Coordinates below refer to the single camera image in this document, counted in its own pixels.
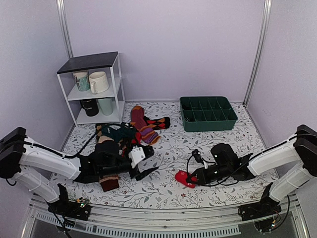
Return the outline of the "red sock pair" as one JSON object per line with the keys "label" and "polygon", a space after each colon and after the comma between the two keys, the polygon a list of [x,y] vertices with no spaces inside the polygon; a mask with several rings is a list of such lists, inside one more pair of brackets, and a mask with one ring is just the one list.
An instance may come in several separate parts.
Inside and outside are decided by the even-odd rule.
{"label": "red sock pair", "polygon": [[195,176],[189,177],[190,180],[188,180],[188,174],[186,171],[179,170],[175,175],[175,180],[182,185],[189,187],[189,188],[195,188],[197,185],[193,182],[197,182],[197,178]]}

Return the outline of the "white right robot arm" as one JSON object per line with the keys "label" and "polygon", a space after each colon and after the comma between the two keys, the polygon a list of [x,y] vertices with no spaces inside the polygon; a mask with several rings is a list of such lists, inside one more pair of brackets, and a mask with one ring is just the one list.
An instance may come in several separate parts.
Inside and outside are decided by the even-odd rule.
{"label": "white right robot arm", "polygon": [[267,216],[275,209],[275,204],[294,190],[317,176],[317,133],[306,125],[285,141],[276,144],[256,155],[238,157],[229,144],[219,143],[211,148],[215,164],[208,166],[199,151],[192,156],[202,168],[187,174],[186,181],[200,186],[217,186],[229,178],[236,181],[251,180],[264,172],[291,162],[295,166],[280,179],[269,184],[256,206],[260,216]]}

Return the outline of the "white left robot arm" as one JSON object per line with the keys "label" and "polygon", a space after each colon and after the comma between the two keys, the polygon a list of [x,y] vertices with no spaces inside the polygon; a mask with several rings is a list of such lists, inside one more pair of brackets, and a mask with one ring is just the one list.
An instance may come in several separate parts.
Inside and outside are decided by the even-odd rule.
{"label": "white left robot arm", "polygon": [[37,143],[26,135],[26,129],[17,127],[0,140],[0,176],[26,186],[40,195],[63,215],[70,215],[73,203],[62,194],[65,189],[52,184],[36,168],[60,174],[77,183],[89,184],[121,173],[142,180],[156,167],[139,171],[138,164],[154,155],[153,147],[132,144],[121,149],[114,140],[105,139],[95,145],[92,153],[67,155]]}

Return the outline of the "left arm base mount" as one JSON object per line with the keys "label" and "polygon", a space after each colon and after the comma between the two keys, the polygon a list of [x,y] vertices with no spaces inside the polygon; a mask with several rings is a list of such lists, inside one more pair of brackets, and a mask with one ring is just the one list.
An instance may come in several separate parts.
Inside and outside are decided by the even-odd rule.
{"label": "left arm base mount", "polygon": [[71,201],[68,198],[66,188],[60,183],[57,184],[59,188],[58,200],[53,203],[48,203],[48,211],[57,215],[61,215],[63,218],[73,218],[82,221],[88,221],[91,206],[89,200],[80,197],[77,200]]}

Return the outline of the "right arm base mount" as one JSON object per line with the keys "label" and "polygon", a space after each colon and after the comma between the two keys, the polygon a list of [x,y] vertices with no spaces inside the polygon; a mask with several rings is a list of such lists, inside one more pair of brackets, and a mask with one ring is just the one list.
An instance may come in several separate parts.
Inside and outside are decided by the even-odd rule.
{"label": "right arm base mount", "polygon": [[259,202],[241,205],[238,208],[238,215],[242,218],[242,221],[253,220],[269,215],[276,215],[276,217],[272,218],[270,225],[266,221],[258,221],[254,223],[256,229],[260,233],[271,233],[272,231],[275,231],[279,227],[281,227],[284,224],[290,210],[290,197],[289,195],[287,195],[287,212],[285,217],[282,219],[280,215],[280,212],[282,211],[280,202],[276,202],[269,198],[269,190],[272,184],[273,183],[270,183],[264,189],[261,200]]}

